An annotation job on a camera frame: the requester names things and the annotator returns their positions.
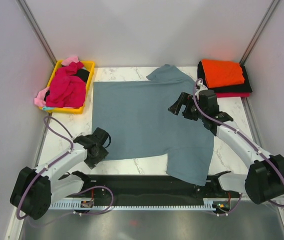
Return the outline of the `yellow plastic bin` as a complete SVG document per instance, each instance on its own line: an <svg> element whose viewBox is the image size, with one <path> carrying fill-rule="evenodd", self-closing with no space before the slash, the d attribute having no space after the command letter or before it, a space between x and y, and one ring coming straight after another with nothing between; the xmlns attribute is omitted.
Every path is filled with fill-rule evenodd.
<svg viewBox="0 0 284 240"><path fill-rule="evenodd" d="M52 79L54 78L57 69L61 67L61 62L62 62L62 60L57 61L46 87L50 86L50 83L51 83ZM80 61L80 62L84 65L84 67L82 69L86 69L90 72L88 81L86 83L86 94L85 94L85 101L86 101L86 97L87 97L87 94L89 92L90 85L91 85L91 82L92 82L92 78L93 78L93 75L94 75L95 62L93 62L93 61ZM46 100L46 97L49 95L49 93L50 93L50 91L48 91L48 93L45 95L44 100ZM48 113L81 114L81 113L83 113L85 101L84 101L83 106L81 106L79 108L71 108L71 107L58 108L58 107L47 107L47 106L42 107L42 108L40 108L38 106L37 107L40 110L43 110L43 111L48 112Z"/></svg>

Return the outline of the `grey-blue t shirt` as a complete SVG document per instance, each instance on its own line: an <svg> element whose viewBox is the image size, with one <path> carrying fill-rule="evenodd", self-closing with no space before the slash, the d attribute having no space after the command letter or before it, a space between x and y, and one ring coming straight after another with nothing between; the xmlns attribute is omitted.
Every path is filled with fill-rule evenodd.
<svg viewBox="0 0 284 240"><path fill-rule="evenodd" d="M206 183L214 136L202 122L169 112L194 81L173 65L164 65L145 81L96 82L92 128L111 136L108 160L167 155L167 174L185 182Z"/></svg>

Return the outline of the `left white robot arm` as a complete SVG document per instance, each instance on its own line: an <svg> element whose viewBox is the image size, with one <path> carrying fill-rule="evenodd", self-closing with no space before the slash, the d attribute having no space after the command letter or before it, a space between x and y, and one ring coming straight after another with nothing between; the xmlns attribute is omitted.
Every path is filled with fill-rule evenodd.
<svg viewBox="0 0 284 240"><path fill-rule="evenodd" d="M92 134L79 135L69 143L69 149L49 162L36 168L24 167L19 172L9 200L18 212L37 220L52 203L67 196L85 197L91 193L88 175L78 170L67 172L79 163L85 163L90 169L96 167L107 157L111 137L98 127Z"/></svg>

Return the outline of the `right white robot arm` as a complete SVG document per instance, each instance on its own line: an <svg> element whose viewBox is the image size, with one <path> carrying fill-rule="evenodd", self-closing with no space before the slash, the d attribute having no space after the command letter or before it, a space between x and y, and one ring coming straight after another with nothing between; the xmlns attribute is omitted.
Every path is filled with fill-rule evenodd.
<svg viewBox="0 0 284 240"><path fill-rule="evenodd" d="M201 120L204 127L225 142L248 168L247 174L226 171L217 174L211 183L211 192L222 197L228 191L246 194L259 205L270 202L284 208L284 157L273 155L253 142L240 130L234 119L220 111L213 90L199 90L194 94L182 92L168 110L186 119Z"/></svg>

